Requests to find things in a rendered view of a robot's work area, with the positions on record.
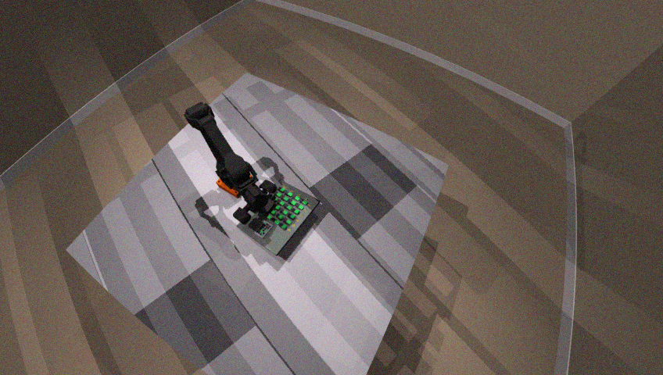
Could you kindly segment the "grey switch panel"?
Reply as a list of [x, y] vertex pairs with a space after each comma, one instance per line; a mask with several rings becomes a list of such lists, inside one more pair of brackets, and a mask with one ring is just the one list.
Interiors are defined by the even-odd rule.
[[315, 210], [320, 200], [285, 183], [275, 184], [276, 202], [269, 214], [249, 210], [250, 221], [236, 226], [276, 256]]

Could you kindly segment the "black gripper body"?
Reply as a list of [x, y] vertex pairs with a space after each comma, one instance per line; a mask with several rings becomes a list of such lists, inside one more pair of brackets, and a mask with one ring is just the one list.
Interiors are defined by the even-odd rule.
[[[278, 189], [277, 186], [276, 186], [275, 184], [273, 184], [272, 182], [270, 182], [269, 180], [264, 180], [264, 181], [260, 184], [259, 187], [262, 188], [261, 191], [262, 191], [265, 195], [267, 194], [267, 192], [269, 192], [269, 193], [275, 193], [276, 190]], [[246, 201], [246, 198], [245, 198], [244, 196], [242, 196], [242, 197], [244, 198], [245, 202], [247, 202], [247, 201]], [[253, 211], [253, 212], [256, 211], [256, 209], [254, 209], [254, 208], [253, 208], [253, 207], [247, 202], [247, 204], [246, 204], [243, 208], [238, 207], [238, 209], [233, 213], [233, 217], [234, 217], [236, 220], [238, 220], [240, 223], [242, 223], [243, 225], [246, 225], [246, 224], [250, 221], [250, 218], [251, 218], [251, 216], [249, 215], [249, 212], [248, 212], [249, 210], [251, 210], [251, 211]]]

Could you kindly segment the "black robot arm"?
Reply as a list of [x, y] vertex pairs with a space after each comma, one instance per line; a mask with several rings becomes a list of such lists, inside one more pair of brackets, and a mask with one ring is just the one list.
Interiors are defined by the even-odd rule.
[[[208, 104], [199, 102], [185, 112], [185, 118], [191, 127], [199, 130], [216, 159], [215, 173], [228, 188], [236, 188], [238, 193], [254, 208], [269, 214], [274, 208], [276, 197], [273, 193], [265, 195], [256, 185], [259, 180], [256, 171], [241, 156], [232, 151], [231, 146], [218, 129], [213, 110]], [[250, 173], [253, 177], [250, 177]]]

